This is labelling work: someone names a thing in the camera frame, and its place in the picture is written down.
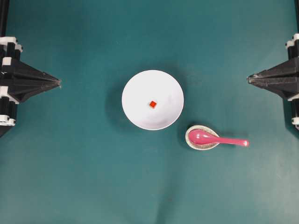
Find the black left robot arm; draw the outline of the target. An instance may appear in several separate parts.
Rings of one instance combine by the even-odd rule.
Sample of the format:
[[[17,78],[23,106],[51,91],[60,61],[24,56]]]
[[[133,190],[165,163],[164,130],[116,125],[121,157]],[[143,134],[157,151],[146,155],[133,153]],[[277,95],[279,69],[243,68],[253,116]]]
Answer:
[[[20,60],[22,45],[7,36],[9,1],[0,2],[0,127],[11,128],[17,121],[17,108],[30,97],[60,86],[61,81]]]

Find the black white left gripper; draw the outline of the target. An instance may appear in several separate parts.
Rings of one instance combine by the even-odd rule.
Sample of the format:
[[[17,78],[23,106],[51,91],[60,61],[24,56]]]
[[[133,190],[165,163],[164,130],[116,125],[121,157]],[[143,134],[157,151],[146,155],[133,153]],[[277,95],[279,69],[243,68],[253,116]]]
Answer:
[[[60,80],[50,74],[39,71],[21,61],[20,55],[23,47],[18,44],[15,37],[0,38],[0,125],[15,126],[17,108],[30,97],[60,87]],[[12,78],[5,72],[4,66],[8,66],[8,72],[19,77],[38,79],[38,81],[21,80],[17,84],[4,83],[5,79]]]

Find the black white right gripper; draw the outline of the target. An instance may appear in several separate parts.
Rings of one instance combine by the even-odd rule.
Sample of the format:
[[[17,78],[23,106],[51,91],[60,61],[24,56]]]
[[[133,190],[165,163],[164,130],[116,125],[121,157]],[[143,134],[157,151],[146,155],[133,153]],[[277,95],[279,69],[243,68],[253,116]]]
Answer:
[[[299,129],[299,34],[287,41],[288,61],[247,77],[249,84],[268,90],[291,103],[292,125]]]

